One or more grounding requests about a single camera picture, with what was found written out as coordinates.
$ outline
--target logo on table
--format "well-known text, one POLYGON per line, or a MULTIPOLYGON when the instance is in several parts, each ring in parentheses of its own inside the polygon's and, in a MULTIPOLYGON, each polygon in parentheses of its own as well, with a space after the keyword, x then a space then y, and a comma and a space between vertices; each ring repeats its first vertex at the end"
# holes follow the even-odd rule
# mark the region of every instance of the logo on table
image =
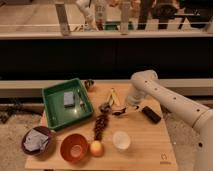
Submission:
POLYGON ((167 155, 166 154, 161 154, 161 161, 160 164, 165 164, 165 165, 170 165, 172 164, 170 161, 168 161, 167 155))

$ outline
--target orange bowl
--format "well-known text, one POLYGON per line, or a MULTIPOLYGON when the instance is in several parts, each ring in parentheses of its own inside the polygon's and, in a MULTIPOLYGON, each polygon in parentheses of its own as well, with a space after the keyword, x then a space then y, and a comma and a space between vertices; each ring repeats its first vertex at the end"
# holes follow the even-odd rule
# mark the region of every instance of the orange bowl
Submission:
POLYGON ((77 163, 85 157, 88 148, 89 144, 84 136, 72 134, 63 140, 60 152, 64 160, 77 163))

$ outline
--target black wall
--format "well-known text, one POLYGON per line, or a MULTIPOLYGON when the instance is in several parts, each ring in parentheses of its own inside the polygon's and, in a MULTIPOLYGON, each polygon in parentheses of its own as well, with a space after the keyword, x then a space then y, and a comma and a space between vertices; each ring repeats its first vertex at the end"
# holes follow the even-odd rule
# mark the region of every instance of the black wall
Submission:
POLYGON ((2 80, 213 77, 213 38, 1 40, 2 80))

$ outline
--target white cup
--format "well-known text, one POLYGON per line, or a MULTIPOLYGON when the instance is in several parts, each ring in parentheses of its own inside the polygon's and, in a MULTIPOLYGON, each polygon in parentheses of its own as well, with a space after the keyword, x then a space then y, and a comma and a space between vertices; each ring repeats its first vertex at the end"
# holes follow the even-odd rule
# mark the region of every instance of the white cup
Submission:
POLYGON ((124 131, 116 131, 113 134, 113 144, 119 151, 125 151, 131 143, 129 135, 124 131))

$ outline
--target gray sponge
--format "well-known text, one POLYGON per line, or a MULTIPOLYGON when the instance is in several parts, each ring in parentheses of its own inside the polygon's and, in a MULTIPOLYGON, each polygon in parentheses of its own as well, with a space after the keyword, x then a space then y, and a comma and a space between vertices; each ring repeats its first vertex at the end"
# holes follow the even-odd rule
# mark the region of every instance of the gray sponge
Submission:
POLYGON ((64 107, 73 107, 75 106, 75 95, 73 91, 64 93, 64 107))

